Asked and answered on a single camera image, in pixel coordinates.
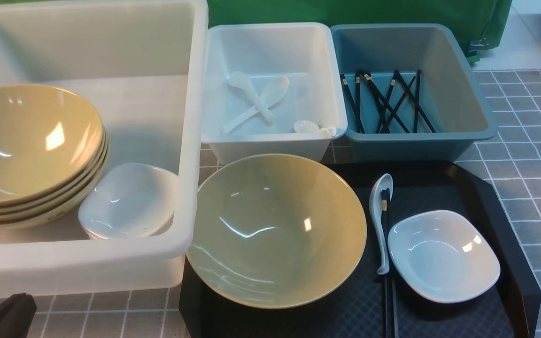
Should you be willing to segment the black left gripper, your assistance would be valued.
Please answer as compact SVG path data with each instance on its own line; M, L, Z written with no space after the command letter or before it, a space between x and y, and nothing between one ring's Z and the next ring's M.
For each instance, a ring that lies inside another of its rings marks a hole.
M11 295L0 303L0 338L25 338L28 336L37 305L27 293Z

